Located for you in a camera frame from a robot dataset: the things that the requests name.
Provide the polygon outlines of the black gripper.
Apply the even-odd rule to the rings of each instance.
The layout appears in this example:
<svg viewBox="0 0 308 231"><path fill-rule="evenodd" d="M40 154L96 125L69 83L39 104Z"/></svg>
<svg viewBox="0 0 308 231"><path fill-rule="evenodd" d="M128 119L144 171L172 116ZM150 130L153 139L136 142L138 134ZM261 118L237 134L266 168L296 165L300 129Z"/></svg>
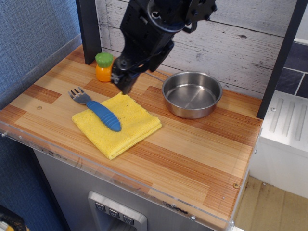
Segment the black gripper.
<svg viewBox="0 0 308 231"><path fill-rule="evenodd" d="M172 38L183 28L184 1L131 0L120 25L125 46L114 62L111 82L129 94L141 73L153 72L165 60Z"/></svg>

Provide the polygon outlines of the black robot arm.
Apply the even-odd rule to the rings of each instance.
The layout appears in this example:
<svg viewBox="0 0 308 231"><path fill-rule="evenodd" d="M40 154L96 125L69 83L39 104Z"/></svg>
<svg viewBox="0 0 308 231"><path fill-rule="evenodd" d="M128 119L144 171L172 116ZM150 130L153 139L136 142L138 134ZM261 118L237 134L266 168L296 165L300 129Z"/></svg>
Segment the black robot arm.
<svg viewBox="0 0 308 231"><path fill-rule="evenodd" d="M128 94L140 74L155 71L167 58L176 33L192 33L216 10L214 0L131 0L120 25L125 46L111 82Z"/></svg>

